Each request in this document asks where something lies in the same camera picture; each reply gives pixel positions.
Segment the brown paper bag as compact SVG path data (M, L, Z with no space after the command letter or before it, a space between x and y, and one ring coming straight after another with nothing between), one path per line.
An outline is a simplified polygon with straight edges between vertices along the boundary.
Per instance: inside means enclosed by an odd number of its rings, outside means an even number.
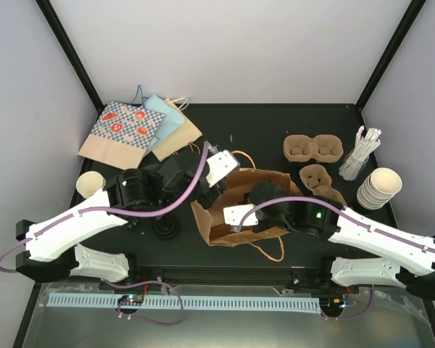
M302 196L288 173L274 170L239 168L224 178L225 191L211 207L204 208L197 201L191 203L199 234L210 247L237 247L248 244L273 262L285 258L282 236L288 233L269 221L279 218L288 204L274 204L252 212L257 205L285 196ZM257 246L257 241L278 240L281 255L274 257Z

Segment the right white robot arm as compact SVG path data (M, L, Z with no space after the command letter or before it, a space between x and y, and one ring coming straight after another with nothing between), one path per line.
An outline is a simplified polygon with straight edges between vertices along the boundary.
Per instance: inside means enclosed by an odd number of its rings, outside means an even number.
M315 274L316 286L387 285L435 301L435 236L419 236L374 221L321 196L295 196L269 180L245 195L262 224L311 234L372 254L370 259L329 257Z

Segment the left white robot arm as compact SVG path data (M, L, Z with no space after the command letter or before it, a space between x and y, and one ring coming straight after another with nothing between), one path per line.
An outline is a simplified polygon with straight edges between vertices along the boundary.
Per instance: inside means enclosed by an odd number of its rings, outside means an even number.
M119 172L72 209L41 223L21 220L16 238L25 249L15 270L36 282L69 276L101 278L134 289L141 281L137 256L127 249L103 252L84 245L98 233L146 225L159 240L174 238L173 211L184 202L209 208L225 191L224 178L239 167L228 151L190 154Z

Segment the near black lid stack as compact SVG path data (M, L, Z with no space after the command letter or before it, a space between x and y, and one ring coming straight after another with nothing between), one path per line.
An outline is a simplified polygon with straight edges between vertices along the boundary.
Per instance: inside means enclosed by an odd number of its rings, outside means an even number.
M170 240L177 236L179 231L178 221L171 215L155 218L153 222L155 236L160 240Z

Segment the near pulp cup carrier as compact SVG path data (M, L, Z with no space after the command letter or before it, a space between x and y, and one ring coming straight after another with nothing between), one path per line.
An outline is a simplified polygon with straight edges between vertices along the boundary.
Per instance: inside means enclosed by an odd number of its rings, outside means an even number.
M332 187L332 178L324 166L319 164L304 166L299 171L299 177L304 186L310 190L313 195L332 199L335 202L347 206L341 193Z

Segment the pulp cup carrier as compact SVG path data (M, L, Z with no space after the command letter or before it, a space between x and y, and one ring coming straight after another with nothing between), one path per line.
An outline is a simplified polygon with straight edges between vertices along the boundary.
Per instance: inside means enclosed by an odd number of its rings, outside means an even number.
M320 134L314 138L296 134L283 141L283 154L289 162L322 163L338 162L344 154L341 139L332 134Z
M347 206L341 193L332 187L332 178L324 166L319 164L304 166L299 171L299 177L304 186L310 190L313 195L332 199L335 202Z

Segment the tan paper bag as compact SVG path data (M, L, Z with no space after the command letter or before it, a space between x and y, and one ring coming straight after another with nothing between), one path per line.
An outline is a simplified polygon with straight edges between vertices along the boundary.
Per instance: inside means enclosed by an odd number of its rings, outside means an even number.
M184 123L153 149L152 152L159 161L163 161L171 154L191 145L202 136L202 132L183 113L189 104L188 98L165 99L165 102L184 117Z

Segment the far pulp cup carrier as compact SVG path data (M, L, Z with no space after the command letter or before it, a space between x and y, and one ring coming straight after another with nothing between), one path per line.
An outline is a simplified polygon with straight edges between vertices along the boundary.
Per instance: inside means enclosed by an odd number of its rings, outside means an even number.
M322 163L338 162L344 154L341 139L332 134L320 134L314 138L296 134L283 141L283 154L289 162Z

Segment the light blue paper bag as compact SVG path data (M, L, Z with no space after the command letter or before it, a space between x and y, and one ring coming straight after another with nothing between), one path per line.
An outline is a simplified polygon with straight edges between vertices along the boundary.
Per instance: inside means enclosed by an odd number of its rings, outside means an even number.
M146 150L146 153L148 154L158 147L170 134L176 131L185 122L185 117L179 111L169 106L165 100L159 98L156 94L152 94L150 97L145 97L141 85L137 86L136 95L131 101L131 104L134 104L138 98L144 109L164 115L162 122L159 124L159 127Z

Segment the paper cup stack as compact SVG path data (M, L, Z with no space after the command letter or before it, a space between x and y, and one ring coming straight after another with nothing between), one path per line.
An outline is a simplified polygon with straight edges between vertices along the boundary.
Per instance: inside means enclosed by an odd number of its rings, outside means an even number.
M102 174L96 171L88 171L82 174L76 181L76 191L87 199L93 196L99 189L104 188L106 180Z
M367 210L378 210L402 189L401 177L392 169L376 168L357 190L358 203Z

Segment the left paper cup stack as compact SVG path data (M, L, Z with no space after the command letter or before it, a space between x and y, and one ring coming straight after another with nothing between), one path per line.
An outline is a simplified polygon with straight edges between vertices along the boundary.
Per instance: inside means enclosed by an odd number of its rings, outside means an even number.
M106 180L102 174L96 171L88 171L82 174L76 181L76 191L87 199L93 196L99 189L104 188Z

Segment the small circuit board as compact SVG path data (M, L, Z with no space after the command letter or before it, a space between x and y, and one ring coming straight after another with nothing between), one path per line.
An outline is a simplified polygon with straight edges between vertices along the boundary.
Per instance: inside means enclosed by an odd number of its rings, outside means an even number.
M118 300L117 300L117 305L118 306L139 306L142 305L144 301L144 296L142 294L140 295L135 295L135 294L126 294L126 295L122 295Z

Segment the right black frame post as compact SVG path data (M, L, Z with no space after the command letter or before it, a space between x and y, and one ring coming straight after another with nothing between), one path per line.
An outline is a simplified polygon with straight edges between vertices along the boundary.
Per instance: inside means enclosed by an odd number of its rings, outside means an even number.
M362 93L355 103L356 110L363 111L365 109L365 106L372 97L376 87L384 76L384 73L392 62L395 54L398 52L402 42L406 38L426 2L426 0L412 0L407 6L405 13L399 21L398 26L394 30L384 52L370 75L368 82L365 84Z

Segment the black frame post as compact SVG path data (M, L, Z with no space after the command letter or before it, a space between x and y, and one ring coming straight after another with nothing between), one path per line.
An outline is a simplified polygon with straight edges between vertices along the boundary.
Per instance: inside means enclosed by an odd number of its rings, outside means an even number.
M99 114L104 109L104 103L102 102L99 94L97 93L94 84L92 83L80 57L73 46L70 37L68 36L64 25L62 24L56 10L49 0L35 0L41 14L44 16L48 23L54 37L56 38L61 49L65 53L68 62L78 77L81 85L83 86L87 96L91 100L91 103L95 107Z
M384 52L370 75L368 82L365 84L362 93L355 103L356 110L363 111L365 109L365 106L372 97L376 87L384 76L384 73L392 62L395 54L398 52L402 42L406 38L426 2L426 0L412 0L407 6L405 13L399 21L398 26L394 30Z

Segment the left black frame post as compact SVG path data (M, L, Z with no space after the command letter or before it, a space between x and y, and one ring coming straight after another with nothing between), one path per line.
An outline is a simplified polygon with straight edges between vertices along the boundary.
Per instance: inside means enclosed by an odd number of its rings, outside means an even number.
M80 57L73 46L70 37L68 36L64 25L62 24L56 10L49 0L35 0L41 14L44 16L48 23L54 37L56 38L61 49L65 53L68 62L78 77L81 85L83 86L87 96L91 100L91 103L95 107L99 114L104 109L104 103L102 102L99 94L97 93L94 84L92 83Z

